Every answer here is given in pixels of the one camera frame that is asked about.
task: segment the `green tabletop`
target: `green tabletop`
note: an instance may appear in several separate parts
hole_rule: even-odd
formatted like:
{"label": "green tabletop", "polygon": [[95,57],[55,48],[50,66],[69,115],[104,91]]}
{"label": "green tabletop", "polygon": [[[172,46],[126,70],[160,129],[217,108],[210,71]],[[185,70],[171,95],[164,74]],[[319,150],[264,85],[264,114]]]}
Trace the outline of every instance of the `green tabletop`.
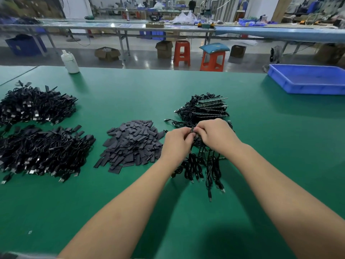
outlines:
{"label": "green tabletop", "polygon": [[0,66],[0,85],[34,69],[34,66]]}
{"label": "green tabletop", "polygon": [[[93,168],[106,131],[133,119],[171,130],[163,120],[178,119],[174,110],[206,92],[229,97],[243,142],[345,218],[344,97],[289,95],[266,74],[248,73],[81,68],[70,75],[40,66],[20,80],[76,96],[77,112],[61,125],[80,124],[97,141],[79,177],[66,183],[25,174],[0,185],[0,251],[58,253],[149,167],[119,175]],[[1,95],[15,82],[1,86]],[[183,175],[168,181],[133,258],[294,258],[239,172],[227,160],[220,167],[226,193],[214,188],[211,203],[205,182],[190,184]]]}

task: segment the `orange stool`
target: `orange stool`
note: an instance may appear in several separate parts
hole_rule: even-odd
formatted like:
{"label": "orange stool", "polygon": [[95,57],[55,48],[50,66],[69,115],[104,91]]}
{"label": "orange stool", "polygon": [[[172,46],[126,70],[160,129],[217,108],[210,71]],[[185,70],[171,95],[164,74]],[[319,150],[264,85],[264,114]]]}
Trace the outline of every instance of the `orange stool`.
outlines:
{"label": "orange stool", "polygon": [[[181,47],[184,47],[185,51],[181,53]],[[174,52],[174,66],[178,66],[179,62],[187,62],[190,66],[190,44],[188,41],[176,41]]]}
{"label": "orange stool", "polygon": [[[217,57],[222,55],[223,61],[222,64],[217,63]],[[205,62],[206,52],[204,51],[203,60],[201,61],[200,71],[209,71],[209,72],[222,72],[224,68],[225,60],[225,51],[214,52],[210,54],[209,62]]]}

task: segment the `white bottle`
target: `white bottle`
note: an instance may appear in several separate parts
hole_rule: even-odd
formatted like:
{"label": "white bottle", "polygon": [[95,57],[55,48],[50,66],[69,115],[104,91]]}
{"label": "white bottle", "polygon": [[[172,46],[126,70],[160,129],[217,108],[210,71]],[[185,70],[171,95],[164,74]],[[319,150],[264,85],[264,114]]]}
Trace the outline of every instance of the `white bottle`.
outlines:
{"label": "white bottle", "polygon": [[63,54],[61,55],[61,59],[63,60],[63,64],[65,65],[67,71],[70,74],[76,74],[79,72],[79,67],[77,64],[77,61],[75,60],[73,54],[70,52],[66,52],[66,50],[63,50]]}
{"label": "white bottle", "polygon": [[126,17],[127,17],[127,21],[129,21],[129,12],[127,8],[126,8]]}

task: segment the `hand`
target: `hand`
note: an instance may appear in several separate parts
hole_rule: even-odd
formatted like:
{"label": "hand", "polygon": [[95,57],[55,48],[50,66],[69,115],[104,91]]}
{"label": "hand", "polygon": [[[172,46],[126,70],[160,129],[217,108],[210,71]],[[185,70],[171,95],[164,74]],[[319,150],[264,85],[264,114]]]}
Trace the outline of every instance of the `hand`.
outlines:
{"label": "hand", "polygon": [[208,147],[228,159],[232,156],[232,149],[236,150],[243,145],[229,124],[219,118],[201,121],[193,131],[201,135]]}
{"label": "hand", "polygon": [[189,153],[195,135],[195,133],[190,132],[188,127],[167,132],[159,160],[173,165],[175,169]]}

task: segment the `black shirt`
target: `black shirt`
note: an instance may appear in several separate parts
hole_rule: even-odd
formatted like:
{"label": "black shirt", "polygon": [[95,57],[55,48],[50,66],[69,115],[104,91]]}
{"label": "black shirt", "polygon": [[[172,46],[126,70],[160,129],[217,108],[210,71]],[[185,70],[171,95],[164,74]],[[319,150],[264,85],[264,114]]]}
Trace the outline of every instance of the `black shirt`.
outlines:
{"label": "black shirt", "polygon": [[189,6],[189,9],[194,12],[194,9],[196,7],[196,2],[195,1],[190,1],[188,6]]}

